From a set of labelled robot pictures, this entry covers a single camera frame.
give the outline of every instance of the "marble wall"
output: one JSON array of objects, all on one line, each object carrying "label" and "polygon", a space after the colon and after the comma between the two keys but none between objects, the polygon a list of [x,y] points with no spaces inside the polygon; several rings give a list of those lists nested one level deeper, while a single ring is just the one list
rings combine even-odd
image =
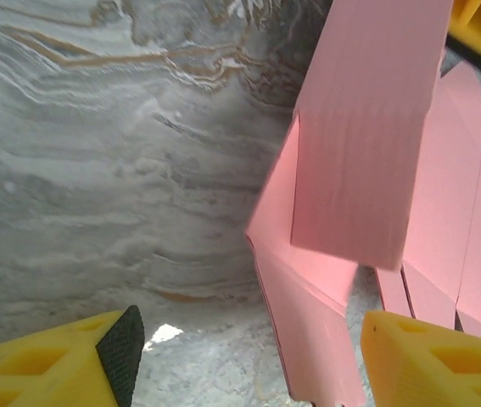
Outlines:
[{"label": "marble wall", "polygon": [[243,228],[329,5],[0,0],[0,340],[258,292]]}]

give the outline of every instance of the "white marble surface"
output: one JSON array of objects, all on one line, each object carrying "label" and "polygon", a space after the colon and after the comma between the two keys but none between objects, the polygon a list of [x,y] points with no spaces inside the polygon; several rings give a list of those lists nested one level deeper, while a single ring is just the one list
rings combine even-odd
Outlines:
[{"label": "white marble surface", "polygon": [[0,342],[138,304],[136,407],[293,405],[242,230],[329,3],[0,0]]}]

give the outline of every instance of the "marble surface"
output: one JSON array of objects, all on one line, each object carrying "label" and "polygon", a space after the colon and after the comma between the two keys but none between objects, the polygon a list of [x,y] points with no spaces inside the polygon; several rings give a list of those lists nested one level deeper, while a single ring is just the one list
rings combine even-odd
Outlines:
[{"label": "marble surface", "polygon": [[0,0],[0,342],[138,304],[135,407],[294,405],[242,231],[329,4]]}]

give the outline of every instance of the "gray marble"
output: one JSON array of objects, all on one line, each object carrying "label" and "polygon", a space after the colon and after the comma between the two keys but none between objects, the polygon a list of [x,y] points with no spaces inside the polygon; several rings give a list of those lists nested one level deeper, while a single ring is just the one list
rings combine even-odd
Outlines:
[{"label": "gray marble", "polygon": [[329,3],[0,0],[0,342],[138,304],[135,407],[294,405],[243,228]]}]

